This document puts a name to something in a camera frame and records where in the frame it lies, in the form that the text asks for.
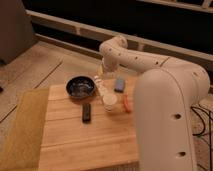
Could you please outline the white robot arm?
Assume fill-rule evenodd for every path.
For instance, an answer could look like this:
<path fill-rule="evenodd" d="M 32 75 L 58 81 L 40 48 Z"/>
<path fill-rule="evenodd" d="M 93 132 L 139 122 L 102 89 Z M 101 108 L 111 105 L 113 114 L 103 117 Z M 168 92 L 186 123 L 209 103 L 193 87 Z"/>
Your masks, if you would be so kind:
<path fill-rule="evenodd" d="M 125 37 L 99 46 L 105 71 L 123 65 L 140 73 L 133 92 L 136 138 L 142 171 L 197 171 L 190 108 L 204 99 L 210 78 L 198 64 L 129 50 Z"/>

